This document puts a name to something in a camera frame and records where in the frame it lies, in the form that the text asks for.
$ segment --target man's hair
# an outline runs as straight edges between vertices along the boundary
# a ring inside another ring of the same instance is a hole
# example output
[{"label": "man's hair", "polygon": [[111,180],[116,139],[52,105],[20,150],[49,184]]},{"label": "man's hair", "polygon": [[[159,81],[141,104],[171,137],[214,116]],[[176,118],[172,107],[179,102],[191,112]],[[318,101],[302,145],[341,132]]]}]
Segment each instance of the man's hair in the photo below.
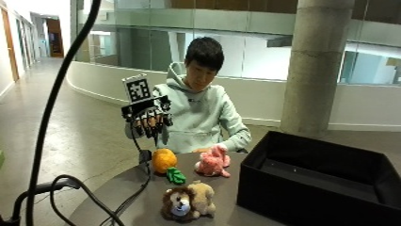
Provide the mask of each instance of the man's hair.
[{"label": "man's hair", "polygon": [[221,44],[209,37],[193,39],[187,49],[187,66],[192,60],[196,60],[202,67],[218,71],[224,63]]}]

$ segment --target orange ball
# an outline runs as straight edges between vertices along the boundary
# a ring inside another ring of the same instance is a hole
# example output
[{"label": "orange ball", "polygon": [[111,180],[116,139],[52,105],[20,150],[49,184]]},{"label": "orange ball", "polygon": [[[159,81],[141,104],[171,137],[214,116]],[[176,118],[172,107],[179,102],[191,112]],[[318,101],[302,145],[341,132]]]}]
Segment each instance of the orange ball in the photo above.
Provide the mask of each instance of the orange ball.
[{"label": "orange ball", "polygon": [[177,165],[177,157],[172,150],[157,149],[152,156],[153,169],[159,173],[165,173],[167,169]]}]

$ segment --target robotic hand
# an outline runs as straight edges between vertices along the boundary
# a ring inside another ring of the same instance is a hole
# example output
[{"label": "robotic hand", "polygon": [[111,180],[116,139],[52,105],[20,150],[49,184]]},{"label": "robotic hand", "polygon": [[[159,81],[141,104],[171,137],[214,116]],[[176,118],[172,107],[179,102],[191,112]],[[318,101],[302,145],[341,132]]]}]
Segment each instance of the robotic hand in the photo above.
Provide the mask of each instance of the robotic hand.
[{"label": "robotic hand", "polygon": [[173,125],[171,101],[167,96],[153,97],[145,74],[124,78],[127,95],[131,104],[121,108],[123,118],[132,124],[137,135],[156,138],[163,131],[163,126]]}]

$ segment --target cable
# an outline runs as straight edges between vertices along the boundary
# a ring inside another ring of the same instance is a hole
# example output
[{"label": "cable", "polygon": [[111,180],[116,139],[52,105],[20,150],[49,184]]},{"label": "cable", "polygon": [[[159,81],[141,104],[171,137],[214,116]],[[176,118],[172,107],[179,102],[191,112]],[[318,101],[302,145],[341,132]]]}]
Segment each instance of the cable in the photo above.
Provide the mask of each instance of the cable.
[{"label": "cable", "polygon": [[73,176],[71,175],[60,175],[53,179],[53,183],[52,183],[52,190],[51,190],[51,203],[52,203],[52,208],[55,213],[60,216],[60,218],[64,219],[64,221],[75,226],[75,224],[64,217],[64,215],[60,213],[60,211],[57,210],[57,207],[55,205],[53,202],[53,188],[55,188],[55,184],[56,182],[63,179],[63,178],[69,178],[72,179],[79,185],[80,187],[84,189],[84,191],[87,192],[89,198],[93,200],[93,202],[100,206],[100,208],[109,214],[111,218],[113,219],[113,221],[116,221],[116,223],[119,225],[124,226],[124,223],[121,222],[121,220],[119,219],[119,217],[116,216],[116,214],[113,213],[113,211],[105,206],[105,204],[97,199],[97,197],[95,196],[95,194],[92,193],[92,191],[89,190],[89,188],[84,185],[84,183],[81,183],[81,181],[79,179],[76,179]]},{"label": "cable", "polygon": [[[133,141],[136,143],[136,147],[137,147],[137,150],[139,150],[139,154],[143,154],[143,150],[140,149],[139,147],[139,144],[137,144],[137,139],[136,139],[136,136],[135,136],[135,131],[133,131],[133,122],[129,121],[129,127],[131,127],[131,135],[132,135],[132,138],[133,138]],[[127,210],[129,204],[132,203],[132,201],[137,198],[137,196],[140,195],[141,191],[145,189],[145,187],[148,186],[149,184],[149,181],[151,181],[151,169],[149,169],[149,163],[148,161],[145,161],[145,166],[147,166],[147,169],[148,169],[148,179],[145,181],[145,183],[140,186],[140,189],[139,191],[123,202],[123,204],[120,205],[120,207],[116,209],[115,211],[115,214],[117,216],[121,216],[123,212]],[[100,226],[103,226],[108,220],[111,219],[111,217],[108,217],[107,219],[104,219],[100,223]]]},{"label": "cable", "polygon": [[49,124],[51,114],[53,111],[53,103],[55,103],[55,100],[57,97],[57,93],[60,91],[60,87],[63,84],[67,70],[73,61],[73,56],[79,50],[81,43],[84,42],[84,40],[91,32],[92,27],[93,27],[97,13],[99,13],[100,3],[101,3],[101,0],[93,0],[87,23],[84,24],[84,27],[83,27],[80,33],[77,34],[77,37],[72,44],[72,47],[63,60],[63,64],[60,67],[57,77],[55,78],[53,88],[52,88],[49,100],[47,103],[47,107],[44,110],[44,115],[41,118],[39,135],[37,135],[37,140],[36,140],[35,157],[33,157],[33,163],[32,163],[32,176],[31,176],[29,189],[28,189],[28,200],[27,200],[27,225],[28,226],[33,225],[35,188],[36,188],[36,184],[37,184],[37,176],[39,176],[39,171],[40,171],[40,161],[41,161],[41,154],[43,154],[44,139],[47,136],[48,124]]}]

